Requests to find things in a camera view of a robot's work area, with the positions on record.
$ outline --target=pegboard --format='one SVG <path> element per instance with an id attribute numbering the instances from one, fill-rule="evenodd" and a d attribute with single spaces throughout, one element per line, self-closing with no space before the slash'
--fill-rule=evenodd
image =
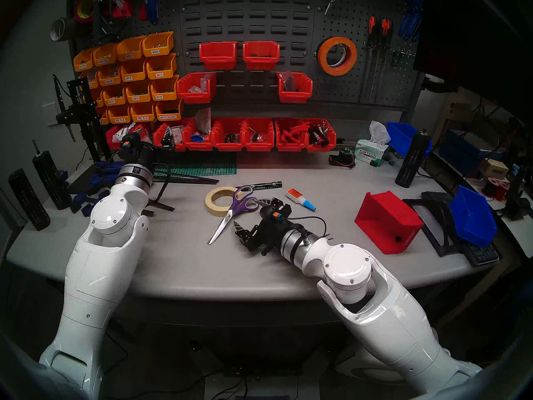
<path id="1" fill-rule="evenodd" d="M 133 16 L 119 36 L 121 39 L 174 31 L 174 49 L 178 54 L 177 74 L 205 71 L 199 59 L 199 44 L 210 41 L 237 41 L 237 64 L 231 71 L 217 72 L 217 94 L 211 101 L 220 104 L 279 105 L 275 71 L 246 69 L 242 59 L 244 41 L 276 41 L 280 44 L 280 60 L 276 71 L 301 71 L 313 80 L 313 94 L 308 105 L 359 105 L 367 50 L 365 40 L 368 19 L 386 17 L 394 22 L 391 48 L 415 53 L 416 43 L 398 36 L 405 10 L 405 0 L 337 0 L 325 15 L 329 0 L 159 0 L 159 23 L 153 26 L 138 19 L 142 0 L 134 4 Z M 329 76 L 318 65 L 315 53 L 319 43 L 328 37 L 351 39 L 357 48 L 354 68 L 343 76 Z M 90 47 L 90 40 L 77 40 L 78 51 Z M 375 70 L 374 93 L 379 81 L 384 51 L 372 56 Z M 372 72 L 361 103 L 371 107 L 406 110 L 415 86 L 414 57 L 404 56 L 397 67 L 387 55 L 381 91 L 374 101 L 368 100 Z"/>

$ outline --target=workbench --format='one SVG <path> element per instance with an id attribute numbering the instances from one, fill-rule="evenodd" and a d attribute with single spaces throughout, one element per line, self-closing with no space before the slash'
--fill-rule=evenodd
<path id="1" fill-rule="evenodd" d="M 217 186 L 240 186 L 281 180 L 283 188 L 256 191 L 257 198 L 277 197 L 289 202 L 291 217 L 316 215 L 327 222 L 330 243 L 352 243 L 367 249 L 408 289 L 445 282 L 478 271 L 462 254 L 439 257 L 423 232 L 401 254 L 384 255 L 354 223 L 367 192 L 392 191 L 400 198 L 419 198 L 424 191 L 442 191 L 432 179 L 417 177 L 408 189 L 394 183 L 401 160 L 380 167 L 357 161 L 353 169 L 330 166 L 329 153 L 239 152 L 237 174 L 217 176 Z M 154 184 L 156 197 L 162 184 Z M 313 203 L 312 213 L 292 203 L 285 191 L 296 188 Z M 272 250 L 267 256 L 250 253 L 229 224 L 213 245 L 207 241 L 220 223 L 204 203 L 210 185 L 169 184 L 161 202 L 174 212 L 151 208 L 150 229 L 141 252 L 129 294 L 151 298 L 196 301 L 287 301 L 318 299 L 317 278 L 299 269 Z M 37 232 L 27 224 L 11 247 L 7 259 L 47 278 L 64 281 L 65 269 L 77 239 L 89 218 L 69 209 L 58 211 L 50 200 L 44 204 L 50 226 Z M 258 212 L 236 220 L 251 229 L 260 222 Z M 306 229 L 322 235 L 319 220 L 305 220 Z"/>

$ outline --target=scissors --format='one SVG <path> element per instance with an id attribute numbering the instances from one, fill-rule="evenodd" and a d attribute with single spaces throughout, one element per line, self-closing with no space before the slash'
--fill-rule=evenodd
<path id="1" fill-rule="evenodd" d="M 241 199 L 237 199 L 239 193 L 241 192 L 245 195 Z M 215 242 L 215 240 L 219 237 L 220 233 L 224 230 L 224 228 L 229 223 L 232 217 L 243 212 L 253 212 L 259 208 L 259 203 L 257 203 L 257 199 L 250 196 L 253 192 L 254 188 L 250 185 L 244 185 L 237 189 L 235 192 L 233 192 L 233 203 L 230 206 L 230 210 L 228 211 L 226 216 L 224 216 L 224 219 L 222 219 L 222 222 L 220 222 L 219 227 L 213 233 L 213 236 L 207 243 L 208 245 Z"/>

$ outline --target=tape roll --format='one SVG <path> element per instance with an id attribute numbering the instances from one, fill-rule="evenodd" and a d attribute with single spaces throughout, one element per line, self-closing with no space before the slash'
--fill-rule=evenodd
<path id="1" fill-rule="evenodd" d="M 221 186 L 220 188 L 215 188 L 211 192 L 207 194 L 205 197 L 205 205 L 207 206 L 207 210 L 211 215 L 219 216 L 223 218 L 227 212 L 230 210 L 229 206 L 218 206 L 215 205 L 215 201 L 218 198 L 224 197 L 224 196 L 233 196 L 233 192 L 235 192 L 237 188 L 234 188 L 233 186 Z"/>

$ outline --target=green cutting mat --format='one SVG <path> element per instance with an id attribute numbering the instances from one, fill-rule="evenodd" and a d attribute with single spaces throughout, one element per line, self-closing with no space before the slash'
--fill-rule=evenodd
<path id="1" fill-rule="evenodd" d="M 234 152 L 187 152 L 177 162 L 168 164 L 171 171 L 189 176 L 221 176 L 237 174 L 237 155 Z M 166 176 L 161 167 L 155 177 Z"/>

